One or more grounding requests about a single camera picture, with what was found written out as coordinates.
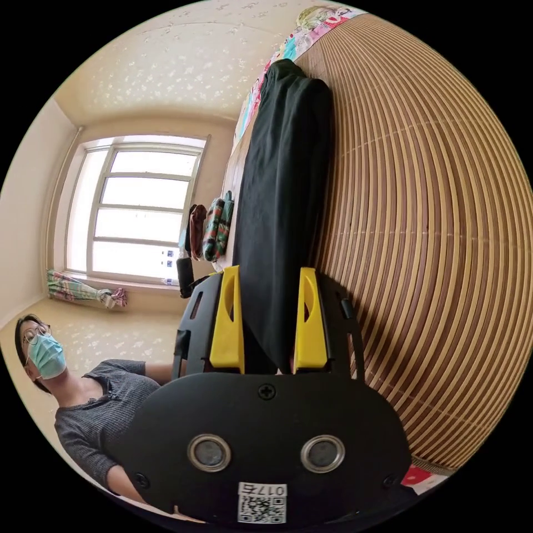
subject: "window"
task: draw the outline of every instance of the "window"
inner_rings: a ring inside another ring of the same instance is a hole
[[[204,147],[204,140],[158,135],[85,147],[68,216],[67,270],[175,284],[178,242]]]

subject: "face mask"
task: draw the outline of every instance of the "face mask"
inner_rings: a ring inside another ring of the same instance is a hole
[[[28,357],[40,372],[40,378],[56,378],[67,368],[63,347],[51,335],[37,335],[36,338],[37,342],[29,346]]]

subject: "tied curtain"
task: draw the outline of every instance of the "tied curtain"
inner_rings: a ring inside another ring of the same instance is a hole
[[[127,297],[124,289],[95,289],[81,281],[65,276],[61,272],[47,272],[48,294],[51,298],[63,301],[94,300],[99,301],[107,309],[115,305],[125,307]]]

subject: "yellow clip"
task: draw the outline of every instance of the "yellow clip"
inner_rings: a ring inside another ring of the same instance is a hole
[[[244,374],[243,317],[238,266],[230,266],[223,271],[209,362],[213,368],[238,368],[240,373]]]
[[[305,308],[309,316],[305,319]],[[300,270],[294,372],[299,369],[324,368],[328,362],[324,326],[320,309],[318,282],[314,268]]]

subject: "window sill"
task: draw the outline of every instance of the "window sill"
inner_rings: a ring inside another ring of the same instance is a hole
[[[132,293],[165,294],[168,296],[179,295],[179,287],[176,285],[155,285],[151,283],[117,281],[116,279],[92,278],[85,274],[73,274],[69,272],[65,272],[64,274],[83,283],[87,283],[95,289],[124,289]]]

